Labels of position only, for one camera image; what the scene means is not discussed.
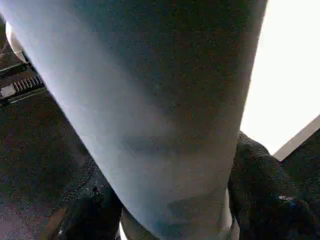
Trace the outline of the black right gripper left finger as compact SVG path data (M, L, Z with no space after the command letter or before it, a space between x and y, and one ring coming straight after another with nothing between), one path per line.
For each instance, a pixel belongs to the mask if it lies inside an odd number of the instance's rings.
M66 185L58 202L66 208L58 240L119 240L123 205L89 157Z

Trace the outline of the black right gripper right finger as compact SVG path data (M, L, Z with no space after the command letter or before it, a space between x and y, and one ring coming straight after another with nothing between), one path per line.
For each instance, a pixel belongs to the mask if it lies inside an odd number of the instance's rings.
M281 163L239 132L228 190L241 240L318 240L320 218Z

